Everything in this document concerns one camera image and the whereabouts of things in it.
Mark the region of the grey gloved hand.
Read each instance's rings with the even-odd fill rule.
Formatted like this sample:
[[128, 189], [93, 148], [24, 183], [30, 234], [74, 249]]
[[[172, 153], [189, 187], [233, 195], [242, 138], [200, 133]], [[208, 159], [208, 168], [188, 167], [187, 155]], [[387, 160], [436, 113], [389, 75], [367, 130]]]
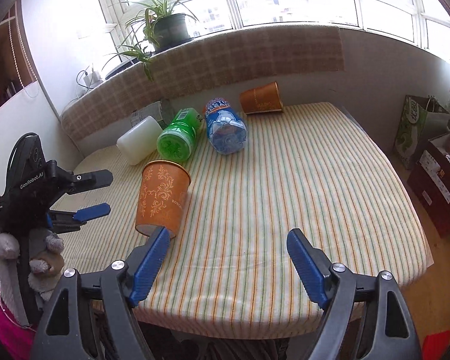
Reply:
[[[65, 265], [63, 239], [56, 233], [39, 228], [29, 233], [29, 286], [46, 302], [51, 297]], [[18, 240], [9, 233], [0, 234], [0, 292], [4, 303], [12, 309], [20, 299], [17, 260], [21, 255]]]

